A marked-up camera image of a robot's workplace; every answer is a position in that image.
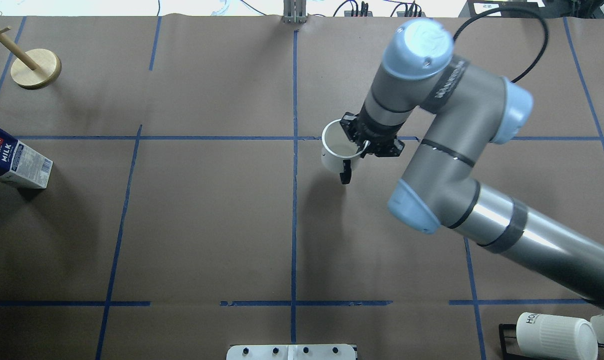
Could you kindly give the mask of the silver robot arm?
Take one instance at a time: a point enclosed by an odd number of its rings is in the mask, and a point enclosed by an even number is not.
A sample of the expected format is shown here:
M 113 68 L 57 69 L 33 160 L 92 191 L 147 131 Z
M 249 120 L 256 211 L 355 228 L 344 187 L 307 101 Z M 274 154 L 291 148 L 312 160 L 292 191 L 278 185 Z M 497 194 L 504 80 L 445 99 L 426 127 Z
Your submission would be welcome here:
M 442 23 L 401 23 L 384 48 L 361 109 L 339 119 L 357 157 L 404 153 L 416 111 L 431 124 L 401 171 L 390 213 L 425 234 L 449 229 L 488 253 L 568 289 L 604 311 L 604 244 L 530 207 L 479 176 L 489 148 L 513 141 L 532 94 L 457 54 Z

